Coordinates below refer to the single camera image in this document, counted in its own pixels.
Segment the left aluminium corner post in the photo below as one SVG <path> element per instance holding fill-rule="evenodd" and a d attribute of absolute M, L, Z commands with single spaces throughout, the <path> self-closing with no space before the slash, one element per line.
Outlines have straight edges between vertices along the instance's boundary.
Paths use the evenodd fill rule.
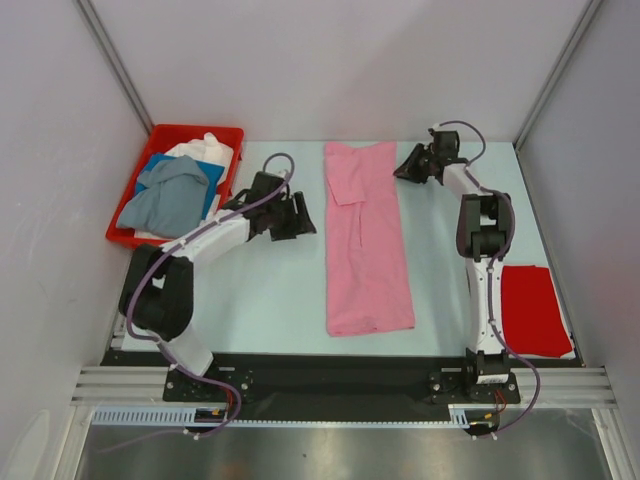
<path fill-rule="evenodd" d="M 154 122 L 94 2 L 73 0 L 72 3 L 138 123 L 146 135 L 150 136 Z"/>

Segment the blue t shirt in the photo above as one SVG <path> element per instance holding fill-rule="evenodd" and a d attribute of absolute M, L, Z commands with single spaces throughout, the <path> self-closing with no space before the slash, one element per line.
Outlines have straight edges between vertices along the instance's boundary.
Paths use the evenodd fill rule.
<path fill-rule="evenodd" d="M 138 175 L 135 188 L 134 188 L 134 195 L 137 195 L 146 189 L 146 186 L 144 186 L 140 182 L 140 177 L 144 172 L 151 172 L 162 161 L 173 161 L 173 160 L 175 160 L 175 157 L 165 155 L 165 154 L 156 153 L 152 155 L 150 160 L 142 168 L 141 173 Z M 206 196 L 203 204 L 203 210 L 202 210 L 202 219 L 205 219 L 214 203 L 214 199 L 217 193 L 217 187 L 222 182 L 222 177 L 226 171 L 226 168 L 222 165 L 206 163 L 203 161 L 196 161 L 196 164 L 200 168 L 200 170 L 206 175 L 209 181 L 209 186 L 206 192 Z"/>

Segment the red plastic bin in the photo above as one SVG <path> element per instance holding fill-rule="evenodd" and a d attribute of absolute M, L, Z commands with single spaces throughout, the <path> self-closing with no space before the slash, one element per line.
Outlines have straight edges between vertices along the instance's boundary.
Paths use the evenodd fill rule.
<path fill-rule="evenodd" d="M 221 143 L 231 147 L 233 150 L 227 177 L 217 185 L 216 194 L 219 196 L 219 201 L 214 203 L 214 205 L 218 207 L 231 198 L 236 173 L 242 160 L 244 130 L 239 127 L 227 126 L 158 124 L 152 129 L 149 139 L 136 161 L 133 173 L 126 184 L 119 204 L 114 211 L 112 220 L 106 231 L 107 240 L 129 249 L 135 249 L 141 243 L 145 242 L 153 245 L 160 245 L 162 243 L 161 239 L 137 237 L 133 229 L 118 228 L 117 220 L 126 203 L 134 197 L 137 177 L 148 164 L 153 154 L 164 153 L 178 143 L 202 137 L 206 133 L 214 134 Z"/>

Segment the aluminium frame rail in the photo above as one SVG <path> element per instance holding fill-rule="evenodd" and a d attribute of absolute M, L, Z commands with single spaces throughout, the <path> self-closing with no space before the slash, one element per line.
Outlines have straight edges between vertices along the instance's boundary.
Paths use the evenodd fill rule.
<path fill-rule="evenodd" d="M 520 398 L 524 403 L 539 392 L 538 408 L 612 409 L 617 401 L 611 383 L 602 368 L 542 368 L 535 376 L 530 370 L 514 370 Z M 72 393 L 73 405 L 159 405 L 188 404 L 189 378 L 181 379 L 167 367 L 97 366 L 85 367 Z"/>

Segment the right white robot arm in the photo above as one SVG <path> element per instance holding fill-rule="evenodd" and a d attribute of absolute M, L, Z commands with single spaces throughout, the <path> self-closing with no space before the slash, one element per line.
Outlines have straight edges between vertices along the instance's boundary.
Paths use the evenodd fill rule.
<path fill-rule="evenodd" d="M 460 155 L 460 135 L 452 125 L 476 131 L 468 122 L 450 120 L 429 129 L 431 142 L 418 143 L 394 171 L 414 184 L 436 180 L 459 200 L 456 250 L 465 261 L 472 333 L 465 363 L 451 382 L 453 396 L 473 401 L 492 400 L 498 387 L 507 388 L 510 349 L 503 333 L 502 274 L 504 259 L 515 236 L 515 214 L 509 195 L 484 186 L 471 166 L 487 149 L 467 159 Z"/>

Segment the aluminium corner post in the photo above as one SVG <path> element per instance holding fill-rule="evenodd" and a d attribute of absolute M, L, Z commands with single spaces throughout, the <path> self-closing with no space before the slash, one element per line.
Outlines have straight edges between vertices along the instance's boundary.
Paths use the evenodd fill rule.
<path fill-rule="evenodd" d="M 138 123 L 146 135 L 150 136 L 154 122 L 94 2 L 73 0 L 72 3 Z"/>
<path fill-rule="evenodd" d="M 530 133 L 534 129 L 539 117 L 550 101 L 557 85 L 562 80 L 566 70 L 573 60 L 573 57 L 604 4 L 605 1 L 603 0 L 589 0 L 582 8 L 556 60 L 554 61 L 549 74 L 545 78 L 541 90 L 538 92 L 531 108 L 518 130 L 513 142 L 514 149 L 517 153 L 519 153 L 526 144 Z"/>

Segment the white t shirt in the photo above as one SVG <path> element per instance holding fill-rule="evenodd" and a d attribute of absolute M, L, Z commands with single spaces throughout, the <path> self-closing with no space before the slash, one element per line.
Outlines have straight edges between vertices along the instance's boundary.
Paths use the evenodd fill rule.
<path fill-rule="evenodd" d="M 171 149 L 166 151 L 164 154 L 173 156 L 175 158 L 186 155 L 191 157 L 195 161 L 203 161 L 206 163 L 224 166 L 226 168 L 226 171 L 223 174 L 222 182 L 219 185 L 221 186 L 222 183 L 227 179 L 234 151 L 231 147 L 219 142 L 217 137 L 213 133 L 207 132 L 201 139 L 192 139 L 189 142 L 178 143 Z M 206 218 L 202 219 L 202 221 L 208 219 L 215 212 L 219 202 L 220 195 L 216 193 L 214 203 Z"/>

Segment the pink t shirt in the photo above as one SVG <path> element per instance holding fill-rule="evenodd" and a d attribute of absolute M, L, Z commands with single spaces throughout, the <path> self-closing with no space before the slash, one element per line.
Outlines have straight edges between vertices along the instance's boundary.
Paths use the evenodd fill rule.
<path fill-rule="evenodd" d="M 393 142 L 325 145 L 326 314 L 332 337 L 415 327 L 396 155 Z"/>

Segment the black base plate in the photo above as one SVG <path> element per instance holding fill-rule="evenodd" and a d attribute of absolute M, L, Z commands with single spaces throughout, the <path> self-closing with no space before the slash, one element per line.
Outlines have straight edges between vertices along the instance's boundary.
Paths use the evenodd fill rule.
<path fill-rule="evenodd" d="M 494 403 L 463 357 L 219 353 L 206 375 L 240 392 L 242 420 L 434 421 L 449 404 Z"/>

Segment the grey t shirt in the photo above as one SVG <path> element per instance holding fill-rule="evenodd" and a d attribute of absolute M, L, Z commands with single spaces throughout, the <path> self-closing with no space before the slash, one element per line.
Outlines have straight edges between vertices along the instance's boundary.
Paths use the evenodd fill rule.
<path fill-rule="evenodd" d="M 137 177 L 142 189 L 125 204 L 116 227 L 181 237 L 200 224 L 209 179 L 189 156 L 157 156 L 151 164 Z"/>

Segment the right aluminium corner post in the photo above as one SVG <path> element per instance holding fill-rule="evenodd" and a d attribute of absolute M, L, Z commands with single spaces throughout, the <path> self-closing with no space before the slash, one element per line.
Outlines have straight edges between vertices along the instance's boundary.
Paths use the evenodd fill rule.
<path fill-rule="evenodd" d="M 566 70 L 573 60 L 573 57 L 604 4 L 605 1 L 603 0 L 589 0 L 582 8 L 556 60 L 554 61 L 549 74 L 545 78 L 541 90 L 538 92 L 531 108 L 518 130 L 513 142 L 514 149 L 517 153 L 519 153 L 526 144 L 530 133 L 534 129 L 539 117 L 550 101 L 557 85 L 562 80 Z"/>

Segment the red folded t shirt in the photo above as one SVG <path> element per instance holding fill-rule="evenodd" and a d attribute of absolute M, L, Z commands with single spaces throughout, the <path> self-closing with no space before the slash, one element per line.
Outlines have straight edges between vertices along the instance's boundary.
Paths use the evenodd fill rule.
<path fill-rule="evenodd" d="M 515 353 L 565 358 L 573 351 L 548 268 L 505 266 L 501 313 L 505 340 Z"/>

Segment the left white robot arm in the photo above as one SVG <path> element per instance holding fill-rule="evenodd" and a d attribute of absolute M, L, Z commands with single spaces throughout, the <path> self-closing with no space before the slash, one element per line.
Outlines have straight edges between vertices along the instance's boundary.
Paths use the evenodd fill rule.
<path fill-rule="evenodd" d="M 187 389 L 199 399 L 210 399 L 220 389 L 238 392 L 211 369 L 214 354 L 191 325 L 196 275 L 265 232 L 273 241 L 317 232 L 304 194 L 290 189 L 292 177 L 292 169 L 261 170 L 249 188 L 203 225 L 163 246 L 146 243 L 133 252 L 118 305 L 127 333 L 157 346 L 169 366 L 187 376 Z"/>

